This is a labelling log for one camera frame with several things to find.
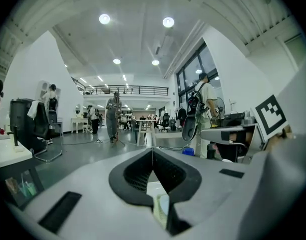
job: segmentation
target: ceiling light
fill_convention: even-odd
[[[110,17],[107,14],[102,14],[98,19],[99,22],[101,22],[104,25],[108,24],[110,21]]]
[[[113,60],[113,62],[114,62],[116,65],[120,65],[120,64],[121,64],[121,61],[120,61],[119,59],[117,59],[117,58],[115,58],[115,59]]]
[[[153,64],[154,66],[157,66],[157,65],[159,64],[159,61],[158,61],[158,60],[153,60],[153,61],[152,61],[152,64]]]
[[[166,17],[163,19],[163,25],[167,28],[171,28],[174,25],[174,20],[171,17]]]

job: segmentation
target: man in gray outfit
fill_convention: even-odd
[[[114,92],[114,98],[110,98],[106,104],[106,125],[110,142],[116,139],[117,116],[121,114],[122,102],[119,100],[119,94]]]

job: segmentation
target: hand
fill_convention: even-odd
[[[216,110],[211,111],[211,114],[215,118],[218,116],[218,113],[216,112]]]

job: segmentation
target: white desk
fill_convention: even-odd
[[[151,133],[152,134],[152,139],[153,139],[153,145],[156,147],[155,129],[154,129],[154,124],[153,124],[153,122],[156,122],[156,120],[136,120],[136,121],[139,122],[139,129],[138,129],[138,136],[137,136],[137,146],[139,146],[139,140],[140,140],[141,134]],[[150,125],[149,130],[146,127],[145,131],[142,131],[143,122],[147,122],[147,124]]]
[[[7,190],[5,180],[16,177],[21,173],[28,171],[33,184],[38,193],[44,190],[44,187],[38,177],[35,166],[38,165],[38,160],[32,157],[32,153],[22,146],[20,142],[18,145],[23,148],[23,151],[14,151],[14,142],[11,139],[0,139],[0,191],[4,193],[3,198],[17,205],[14,197]]]
[[[14,143],[11,139],[0,139],[0,167],[12,165],[32,158],[32,153],[18,142],[18,146],[23,148],[21,152],[14,151]]]
[[[71,123],[72,123],[72,133],[74,131],[73,125],[75,123],[76,125],[76,133],[78,133],[78,124],[84,124],[84,123],[88,123],[88,119],[87,118],[72,118],[71,119]]]

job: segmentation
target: blue container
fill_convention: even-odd
[[[184,155],[193,156],[194,155],[194,149],[192,147],[187,147],[183,149],[182,152]]]

